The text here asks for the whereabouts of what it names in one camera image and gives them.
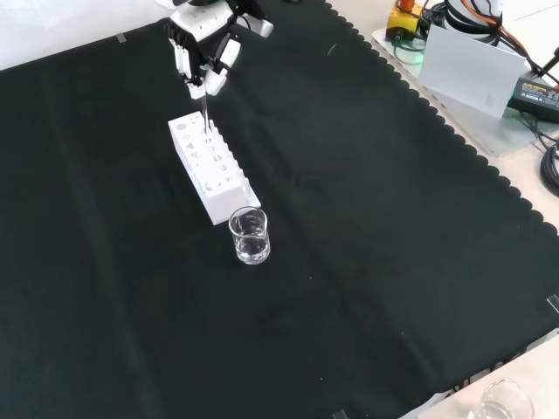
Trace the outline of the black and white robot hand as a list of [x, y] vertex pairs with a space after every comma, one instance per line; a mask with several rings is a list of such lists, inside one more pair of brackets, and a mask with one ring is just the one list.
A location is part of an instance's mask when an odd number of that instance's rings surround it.
[[215, 96], [224, 86], [241, 49], [240, 37], [231, 32], [236, 20], [226, 1], [184, 3], [170, 16], [168, 40], [177, 73], [192, 99]]

